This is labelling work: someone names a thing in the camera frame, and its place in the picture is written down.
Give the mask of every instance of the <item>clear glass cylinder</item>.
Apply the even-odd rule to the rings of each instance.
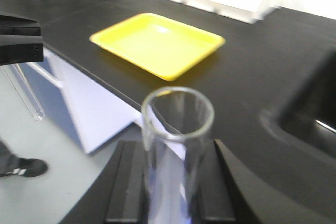
[[[150,93],[142,106],[148,224],[191,223],[197,174],[214,120],[207,97],[186,87]]]

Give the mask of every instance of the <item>black countertop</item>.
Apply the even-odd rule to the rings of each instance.
[[[335,20],[281,8],[250,25],[167,0],[0,0],[0,10],[39,20],[48,47],[136,109],[162,86],[204,93],[215,108],[214,138],[273,189],[326,217],[325,223],[336,222],[336,162],[323,162],[272,134],[260,117],[336,46]],[[91,34],[138,13],[219,34],[226,44],[166,82],[89,41]],[[267,199],[262,191],[260,197]],[[270,223],[287,215],[267,204],[265,210],[274,212]]]

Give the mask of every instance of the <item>white stripe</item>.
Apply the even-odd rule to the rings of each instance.
[[[12,173],[17,174],[19,171],[20,171],[20,168],[16,168],[16,169],[14,169],[14,171]]]
[[[19,172],[19,175],[24,175],[24,173],[27,171],[27,169],[22,169],[22,170],[20,170],[20,172]]]
[[[319,120],[315,120],[315,122],[317,122],[318,124],[320,124],[321,126],[325,127],[326,129],[328,129],[329,131],[332,131],[333,133],[336,133],[336,130],[332,127],[330,127],[329,125],[322,123]]]

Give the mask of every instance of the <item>trouser leg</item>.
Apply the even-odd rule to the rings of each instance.
[[[0,138],[0,174],[13,171],[18,161],[19,158],[10,152]]]

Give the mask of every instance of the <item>person's foot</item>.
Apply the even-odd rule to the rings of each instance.
[[[40,176],[48,170],[46,162],[35,158],[20,158],[17,167],[6,174],[0,174],[0,177],[9,175],[19,175],[24,177],[36,177]]]

